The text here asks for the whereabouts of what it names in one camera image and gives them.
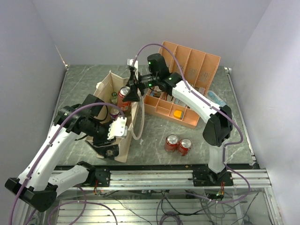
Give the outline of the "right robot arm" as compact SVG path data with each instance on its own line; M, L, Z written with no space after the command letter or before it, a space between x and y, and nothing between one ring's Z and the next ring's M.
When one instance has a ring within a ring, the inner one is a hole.
M138 102L139 95L143 95L145 89L157 86L161 91L182 101L195 111L206 124L202 133L210 150L209 172L206 178L211 185L218 185L226 173L224 146L233 129L230 107L219 106L209 101L183 80L180 74L171 73L161 54L152 54L147 57L147 61L150 73L140 75L135 60L127 60L130 78L126 86L129 87L129 92L123 100Z

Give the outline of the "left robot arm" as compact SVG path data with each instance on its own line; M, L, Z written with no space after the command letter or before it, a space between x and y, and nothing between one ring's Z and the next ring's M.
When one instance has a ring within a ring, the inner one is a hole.
M96 118L103 107L111 106L89 94L82 104L60 109L34 159L18 177L9 178L5 188L15 194L17 200L44 212L69 188L78 184L91 186L96 179L96 169L89 163L81 161L57 176L52 176L52 172L63 151L72 141L78 141L80 134L93 137L97 144L114 141L108 136L110 122Z

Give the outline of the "cream canvas tote bag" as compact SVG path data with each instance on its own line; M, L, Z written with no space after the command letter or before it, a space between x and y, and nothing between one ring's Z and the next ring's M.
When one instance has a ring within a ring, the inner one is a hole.
M97 83L94 96L99 99L109 102L111 94L118 92L120 88L124 87L127 83L127 78L122 78L112 71L109 71L108 75L103 81ZM84 142L96 152L97 157L100 159L114 160L121 163L127 161L128 152L131 140L141 136L142 131L139 134L134 133L135 122L138 114L140 102L132 102L128 112L125 113L126 120L117 119L112 125L112 132L109 134L109 144L96 145L93 141L93 137L87 137Z

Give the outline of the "clear bottle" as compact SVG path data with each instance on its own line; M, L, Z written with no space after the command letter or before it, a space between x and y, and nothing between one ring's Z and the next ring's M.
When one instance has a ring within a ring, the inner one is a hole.
M110 103L113 104L113 105L118 104L118 94L116 92L111 93Z

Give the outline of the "purple soda can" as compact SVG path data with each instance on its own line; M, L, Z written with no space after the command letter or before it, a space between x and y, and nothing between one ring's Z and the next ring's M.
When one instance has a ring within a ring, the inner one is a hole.
M118 116L120 116L120 111L112 107L109 111L109 115L112 120L115 120Z

